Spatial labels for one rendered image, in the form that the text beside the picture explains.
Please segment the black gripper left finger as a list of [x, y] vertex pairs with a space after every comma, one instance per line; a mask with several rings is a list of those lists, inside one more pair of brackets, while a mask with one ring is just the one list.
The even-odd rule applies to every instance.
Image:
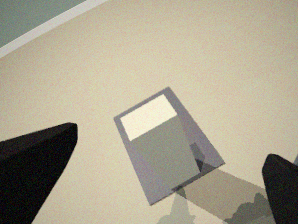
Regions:
[[76, 143], [74, 123], [0, 141], [0, 224], [32, 224]]

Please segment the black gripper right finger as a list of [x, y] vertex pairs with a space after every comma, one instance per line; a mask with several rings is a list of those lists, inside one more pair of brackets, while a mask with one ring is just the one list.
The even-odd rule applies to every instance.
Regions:
[[275, 224], [298, 224], [298, 167], [273, 153], [261, 169]]

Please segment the grey rectangular box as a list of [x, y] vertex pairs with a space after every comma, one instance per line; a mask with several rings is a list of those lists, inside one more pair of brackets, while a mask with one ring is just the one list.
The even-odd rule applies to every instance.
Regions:
[[164, 93], [120, 120], [130, 143], [169, 189], [201, 173], [177, 113]]

